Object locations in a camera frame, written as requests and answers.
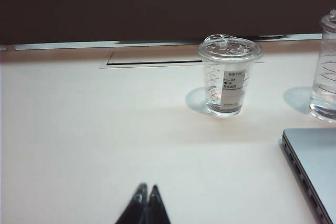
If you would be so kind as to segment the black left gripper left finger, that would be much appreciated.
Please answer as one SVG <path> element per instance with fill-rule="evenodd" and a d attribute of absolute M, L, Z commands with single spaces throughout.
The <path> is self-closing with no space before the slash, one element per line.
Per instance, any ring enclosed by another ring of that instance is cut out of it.
<path fill-rule="evenodd" d="M 117 219 L 117 224 L 145 223 L 148 187 L 140 183 L 132 195 L 128 205 Z"/>

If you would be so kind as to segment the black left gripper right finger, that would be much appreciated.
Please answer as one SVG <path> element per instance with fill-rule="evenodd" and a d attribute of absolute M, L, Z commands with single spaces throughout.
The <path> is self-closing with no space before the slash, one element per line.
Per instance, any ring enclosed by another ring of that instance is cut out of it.
<path fill-rule="evenodd" d="M 154 185 L 151 190 L 149 196 L 148 211 L 149 223 L 171 224 L 157 185 Z"/>

